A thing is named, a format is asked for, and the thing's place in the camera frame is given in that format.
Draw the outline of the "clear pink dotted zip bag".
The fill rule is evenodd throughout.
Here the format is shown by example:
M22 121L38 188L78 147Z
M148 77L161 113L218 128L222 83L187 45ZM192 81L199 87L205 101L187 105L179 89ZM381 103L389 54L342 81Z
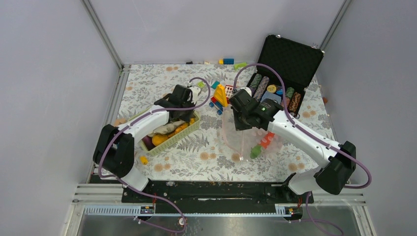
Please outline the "clear pink dotted zip bag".
M255 146L257 138L253 135L254 131L262 130L258 128L252 128L243 131L237 131L235 129L234 115L232 110L226 110L221 116L221 137L224 144L238 156L239 161L250 161L254 159L250 158L250 150ZM276 156L284 144L284 139L277 135L277 138L272 141L270 146L262 152L258 157L272 157Z

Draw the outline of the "orange toy carrot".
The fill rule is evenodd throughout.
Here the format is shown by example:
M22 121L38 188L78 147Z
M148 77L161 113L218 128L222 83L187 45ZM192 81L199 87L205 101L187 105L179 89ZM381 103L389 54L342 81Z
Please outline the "orange toy carrot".
M270 146L272 141L277 138L276 134L262 130L254 131L253 135L257 138L257 142L250 150L251 159L258 158Z

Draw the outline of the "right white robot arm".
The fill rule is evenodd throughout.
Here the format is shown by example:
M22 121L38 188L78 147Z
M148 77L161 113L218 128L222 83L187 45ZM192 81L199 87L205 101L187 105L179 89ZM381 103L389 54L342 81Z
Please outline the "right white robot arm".
M247 91L239 90L229 99L235 116L236 129L256 127L279 135L309 155L318 167L288 177L282 189L284 200L293 203L302 194L324 190L338 195L356 169L356 164L346 154L353 155L355 146L340 144L319 135L299 122L280 104L265 99L258 102Z

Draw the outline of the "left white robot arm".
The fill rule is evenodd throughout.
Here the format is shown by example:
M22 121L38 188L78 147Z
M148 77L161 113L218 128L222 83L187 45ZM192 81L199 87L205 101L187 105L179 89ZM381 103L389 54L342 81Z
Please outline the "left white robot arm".
M149 178L134 166L136 142L170 122L190 120L200 93L197 86L176 85L172 93L154 102L140 120L119 127L105 125L92 157L94 163L132 186L133 194L140 202L147 202L153 190L147 185Z

